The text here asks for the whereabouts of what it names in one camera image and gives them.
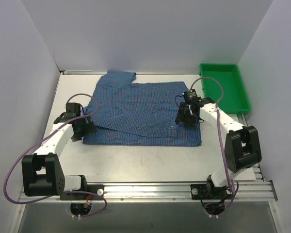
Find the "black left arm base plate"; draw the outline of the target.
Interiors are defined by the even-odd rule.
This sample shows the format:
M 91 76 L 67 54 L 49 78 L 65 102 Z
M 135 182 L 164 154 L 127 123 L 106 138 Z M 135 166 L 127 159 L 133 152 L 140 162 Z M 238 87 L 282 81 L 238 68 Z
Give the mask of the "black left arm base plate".
M 60 195 L 60 200 L 101 200 L 105 186 L 102 184 L 88 184 L 85 188 L 66 192 Z

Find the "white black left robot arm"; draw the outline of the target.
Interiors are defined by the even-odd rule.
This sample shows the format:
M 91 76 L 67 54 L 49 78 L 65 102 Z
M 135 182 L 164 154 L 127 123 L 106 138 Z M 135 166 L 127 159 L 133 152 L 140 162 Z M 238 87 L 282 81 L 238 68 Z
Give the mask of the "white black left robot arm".
M 26 196 L 57 196 L 71 191 L 78 200 L 88 195 L 83 175 L 65 175 L 59 157 L 69 141 L 81 141 L 97 129 L 90 116 L 84 117 L 82 105 L 67 103 L 65 112 L 53 123 L 51 133 L 33 154 L 21 160 Z

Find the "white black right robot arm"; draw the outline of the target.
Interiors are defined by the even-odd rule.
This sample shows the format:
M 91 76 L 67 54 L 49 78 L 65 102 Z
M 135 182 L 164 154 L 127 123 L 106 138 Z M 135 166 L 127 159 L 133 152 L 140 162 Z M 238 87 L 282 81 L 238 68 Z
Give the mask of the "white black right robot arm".
M 234 179 L 261 161 L 259 134 L 254 126 L 236 122 L 211 98 L 199 97 L 194 89 L 182 94 L 175 123 L 193 127 L 199 120 L 209 123 L 218 132 L 223 167 L 208 176 L 205 192 L 215 199 L 223 190 L 235 194 Z

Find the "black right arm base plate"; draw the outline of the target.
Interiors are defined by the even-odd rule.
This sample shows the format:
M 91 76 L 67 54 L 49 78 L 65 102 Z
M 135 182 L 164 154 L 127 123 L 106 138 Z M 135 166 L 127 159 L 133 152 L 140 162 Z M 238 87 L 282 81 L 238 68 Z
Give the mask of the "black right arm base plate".
M 192 184 L 190 190 L 193 200 L 226 200 L 232 198 L 232 194 L 226 186 L 210 188 L 206 184 Z

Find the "blue checkered long sleeve shirt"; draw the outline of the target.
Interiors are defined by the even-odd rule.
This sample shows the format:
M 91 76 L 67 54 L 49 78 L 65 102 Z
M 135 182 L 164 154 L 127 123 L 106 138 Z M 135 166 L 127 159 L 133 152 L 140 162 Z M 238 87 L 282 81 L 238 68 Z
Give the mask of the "blue checkered long sleeve shirt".
M 137 83 L 133 72 L 109 70 L 98 80 L 86 113 L 97 133 L 86 145 L 199 147 L 200 126 L 176 124 L 175 96 L 188 88 L 184 82 Z

